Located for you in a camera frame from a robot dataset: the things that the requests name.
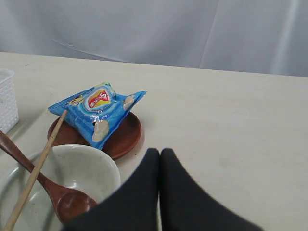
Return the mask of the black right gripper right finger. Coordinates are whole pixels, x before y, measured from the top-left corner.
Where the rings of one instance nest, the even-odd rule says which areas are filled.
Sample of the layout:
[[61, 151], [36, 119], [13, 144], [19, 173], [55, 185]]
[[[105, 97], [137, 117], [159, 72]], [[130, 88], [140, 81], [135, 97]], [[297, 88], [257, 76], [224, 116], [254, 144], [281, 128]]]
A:
[[170, 148], [160, 155], [160, 213], [164, 231], [260, 231], [213, 199]]

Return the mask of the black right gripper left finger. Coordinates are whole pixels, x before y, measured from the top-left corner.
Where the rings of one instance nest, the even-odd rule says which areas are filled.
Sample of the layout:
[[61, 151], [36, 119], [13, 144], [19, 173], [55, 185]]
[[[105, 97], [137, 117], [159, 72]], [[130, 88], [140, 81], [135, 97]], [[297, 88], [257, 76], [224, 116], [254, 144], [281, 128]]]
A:
[[63, 226], [64, 231], [155, 231], [159, 152], [149, 148], [128, 180], [110, 197]]

